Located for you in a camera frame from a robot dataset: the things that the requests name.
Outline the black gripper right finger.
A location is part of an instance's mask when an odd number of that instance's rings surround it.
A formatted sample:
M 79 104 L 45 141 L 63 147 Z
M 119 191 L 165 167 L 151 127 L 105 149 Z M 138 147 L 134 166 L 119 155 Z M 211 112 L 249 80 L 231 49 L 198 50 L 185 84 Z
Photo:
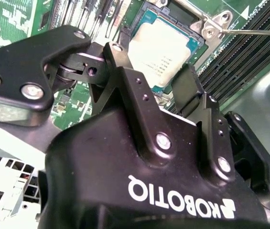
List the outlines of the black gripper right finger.
M 211 182 L 232 183 L 237 175 L 270 210 L 270 154 L 247 122 L 235 112 L 221 113 L 204 91 L 195 68 L 186 64 L 172 81 L 176 111 L 198 127 L 199 167 Z

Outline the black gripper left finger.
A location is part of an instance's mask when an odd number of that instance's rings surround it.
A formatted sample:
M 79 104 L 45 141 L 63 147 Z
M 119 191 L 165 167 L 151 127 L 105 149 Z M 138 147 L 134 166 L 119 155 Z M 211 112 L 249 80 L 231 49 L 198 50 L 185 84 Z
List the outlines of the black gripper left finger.
M 53 61 L 86 49 L 88 35 L 73 26 L 54 30 L 0 48 L 0 122 L 34 127 L 50 115 L 54 94 L 45 73 Z M 165 123 L 142 73 L 131 66 L 127 52 L 115 43 L 103 49 L 109 74 L 93 81 L 105 84 L 102 98 L 119 89 L 136 132 L 140 154 L 152 165 L 164 165 L 176 155 L 173 135 Z M 43 165 L 45 153 L 0 129 L 0 148 L 30 165 Z

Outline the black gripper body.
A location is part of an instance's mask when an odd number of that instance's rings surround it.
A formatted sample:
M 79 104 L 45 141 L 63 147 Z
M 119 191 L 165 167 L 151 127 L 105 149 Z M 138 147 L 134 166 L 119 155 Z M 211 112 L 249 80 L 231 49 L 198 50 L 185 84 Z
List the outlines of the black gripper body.
M 240 176 L 219 187 L 200 174 L 196 126 L 164 117 L 177 155 L 160 168 L 139 156 L 121 108 L 58 134 L 39 182 L 39 228 L 266 229 L 265 210 Z

